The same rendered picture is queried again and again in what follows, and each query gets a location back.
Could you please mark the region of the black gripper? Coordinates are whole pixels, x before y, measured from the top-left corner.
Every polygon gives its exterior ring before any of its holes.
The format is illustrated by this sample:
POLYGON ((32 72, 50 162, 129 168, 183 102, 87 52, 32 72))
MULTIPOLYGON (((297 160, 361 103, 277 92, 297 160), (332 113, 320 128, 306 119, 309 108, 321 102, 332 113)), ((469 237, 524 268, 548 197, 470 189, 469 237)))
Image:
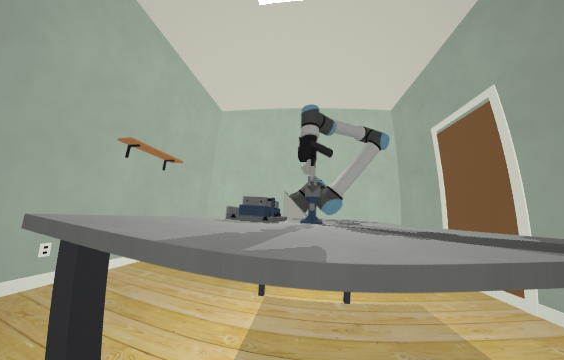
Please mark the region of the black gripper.
POLYGON ((310 145, 310 142, 312 141, 312 139, 313 139, 313 141, 316 142, 317 136, 312 135, 312 134, 308 134, 308 135, 304 135, 303 137, 299 137, 299 147, 298 147, 299 161, 300 162, 306 162, 306 164, 303 165, 301 167, 301 169, 303 170, 304 174, 311 175, 311 181, 314 178, 314 172, 315 172, 314 158, 315 158, 315 161, 316 161, 316 151, 317 151, 316 147, 313 147, 312 145, 310 145), (305 138, 307 138, 307 139, 305 139, 305 138), (305 146, 312 146, 312 148, 311 147, 305 147, 305 146), (311 163, 311 165, 310 165, 310 163, 311 163))

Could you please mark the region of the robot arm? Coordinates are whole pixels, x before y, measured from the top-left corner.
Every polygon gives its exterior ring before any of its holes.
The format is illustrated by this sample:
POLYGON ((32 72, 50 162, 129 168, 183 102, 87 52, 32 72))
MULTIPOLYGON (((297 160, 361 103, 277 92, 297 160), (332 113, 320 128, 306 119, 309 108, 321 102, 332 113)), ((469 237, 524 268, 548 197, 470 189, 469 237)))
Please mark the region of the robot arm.
MULTIPOLYGON (((331 120, 319 112, 316 105, 306 105, 301 113, 301 137, 312 134, 319 138, 319 132, 330 136, 333 133, 354 137, 355 140, 366 143, 363 149, 356 155, 347 168, 335 180, 332 185, 326 184, 317 178, 317 185, 306 183, 298 192, 290 195, 292 200, 305 213, 308 210, 309 199, 305 199, 305 186, 313 193, 321 186, 321 200, 317 200, 317 207, 321 208, 327 215, 337 213, 342 205, 343 194, 364 171, 368 164, 373 160, 380 150, 385 150, 389 144, 389 135, 364 127, 354 126, 347 123, 331 120), (368 141, 368 142, 367 142, 368 141)), ((333 150, 311 141, 310 145, 317 148, 317 151, 331 157, 333 150)))

